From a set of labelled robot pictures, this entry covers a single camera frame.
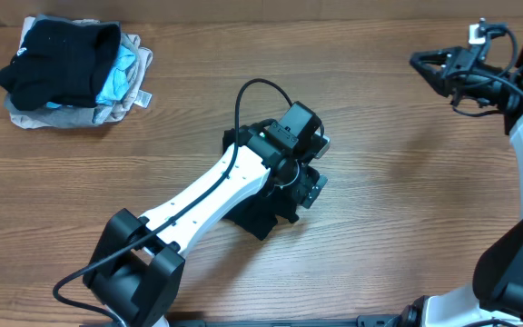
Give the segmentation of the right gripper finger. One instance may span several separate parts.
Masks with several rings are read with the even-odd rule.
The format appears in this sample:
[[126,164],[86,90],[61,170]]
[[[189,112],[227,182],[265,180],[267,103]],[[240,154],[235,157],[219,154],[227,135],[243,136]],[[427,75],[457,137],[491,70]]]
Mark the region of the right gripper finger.
[[452,95],[452,89],[442,75],[441,70],[436,69],[433,65],[424,63],[415,63],[413,68],[437,94],[443,97]]
[[443,65],[447,61],[448,54],[443,50],[432,50],[415,52],[411,55],[410,64],[412,66],[419,65]]

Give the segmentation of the black t-shirt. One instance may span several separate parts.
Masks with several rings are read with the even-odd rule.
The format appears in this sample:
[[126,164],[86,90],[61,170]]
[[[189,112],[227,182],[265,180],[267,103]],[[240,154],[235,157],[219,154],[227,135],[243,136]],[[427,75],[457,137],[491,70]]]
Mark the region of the black t-shirt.
[[269,124],[261,123],[226,130],[222,149],[227,150],[234,144],[260,156],[261,164],[270,170],[270,175],[259,192],[237,204],[225,218],[260,240],[268,236],[280,217],[296,223],[298,202],[291,184],[298,178],[300,168],[293,151],[271,135]]

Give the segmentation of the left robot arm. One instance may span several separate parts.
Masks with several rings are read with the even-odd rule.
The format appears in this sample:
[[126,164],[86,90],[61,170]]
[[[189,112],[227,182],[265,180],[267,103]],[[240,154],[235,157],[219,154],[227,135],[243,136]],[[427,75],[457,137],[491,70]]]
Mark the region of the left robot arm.
[[319,122],[268,119],[225,131],[222,158],[185,190],[104,227],[84,285],[114,326],[155,326],[179,291],[185,259],[220,220],[265,239],[283,218],[299,219],[327,182],[310,166],[330,146]]

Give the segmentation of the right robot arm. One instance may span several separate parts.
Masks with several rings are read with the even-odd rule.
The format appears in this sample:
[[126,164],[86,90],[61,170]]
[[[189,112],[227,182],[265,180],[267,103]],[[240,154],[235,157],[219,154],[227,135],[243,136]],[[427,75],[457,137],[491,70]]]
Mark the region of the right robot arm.
[[479,258],[471,283],[443,295],[421,297],[389,326],[523,326],[523,45],[512,44],[505,68],[486,64],[492,40],[511,35],[507,24],[481,21],[469,28],[469,45],[418,52],[410,65],[457,108],[479,105],[479,117],[501,114],[517,159],[520,220]]

